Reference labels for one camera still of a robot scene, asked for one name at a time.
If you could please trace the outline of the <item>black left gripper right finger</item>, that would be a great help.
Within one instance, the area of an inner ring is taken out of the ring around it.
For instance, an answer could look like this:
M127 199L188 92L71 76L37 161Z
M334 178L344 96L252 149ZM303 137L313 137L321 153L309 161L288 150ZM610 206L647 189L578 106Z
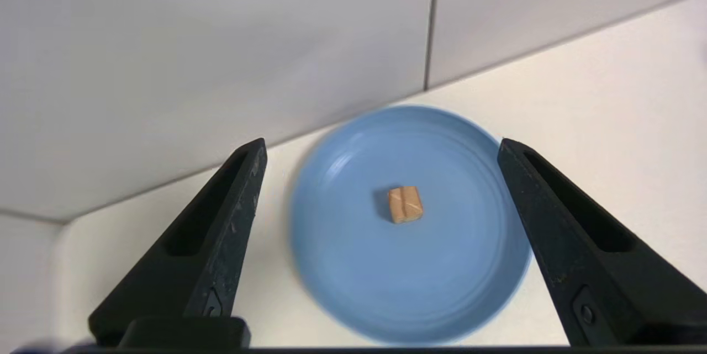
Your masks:
M696 283L533 148L497 162L571 346L705 346Z

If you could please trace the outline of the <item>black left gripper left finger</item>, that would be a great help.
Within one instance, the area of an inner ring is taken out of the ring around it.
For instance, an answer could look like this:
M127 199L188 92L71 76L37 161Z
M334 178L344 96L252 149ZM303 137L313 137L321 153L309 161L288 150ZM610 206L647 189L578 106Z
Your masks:
M99 346L248 346L232 316L267 167L262 138L227 158L88 318Z

